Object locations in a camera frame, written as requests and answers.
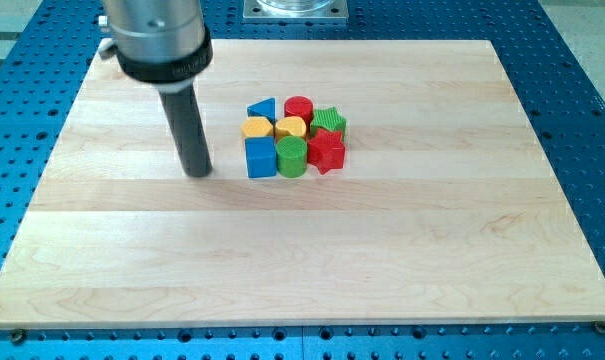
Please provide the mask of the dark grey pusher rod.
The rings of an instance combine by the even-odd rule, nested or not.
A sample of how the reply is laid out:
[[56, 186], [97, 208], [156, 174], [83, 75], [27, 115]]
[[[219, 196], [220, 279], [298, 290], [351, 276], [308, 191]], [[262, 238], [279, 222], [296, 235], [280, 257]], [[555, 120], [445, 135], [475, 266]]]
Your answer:
[[194, 88], [161, 92], [160, 100], [184, 173], [201, 178], [212, 171], [212, 163]]

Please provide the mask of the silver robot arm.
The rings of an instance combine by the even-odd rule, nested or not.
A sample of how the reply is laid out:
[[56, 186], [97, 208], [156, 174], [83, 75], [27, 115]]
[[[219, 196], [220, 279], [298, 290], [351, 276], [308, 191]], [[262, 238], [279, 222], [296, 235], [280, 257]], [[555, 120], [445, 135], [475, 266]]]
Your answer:
[[184, 173], [212, 170], [194, 80], [213, 60], [198, 0], [103, 0], [121, 70], [157, 89]]

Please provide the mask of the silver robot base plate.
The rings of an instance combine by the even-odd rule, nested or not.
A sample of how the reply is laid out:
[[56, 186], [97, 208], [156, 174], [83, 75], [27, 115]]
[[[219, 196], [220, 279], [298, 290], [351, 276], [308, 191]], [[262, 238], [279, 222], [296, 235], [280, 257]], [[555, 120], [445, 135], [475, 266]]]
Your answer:
[[347, 0], [244, 0], [242, 17], [248, 23], [346, 23]]

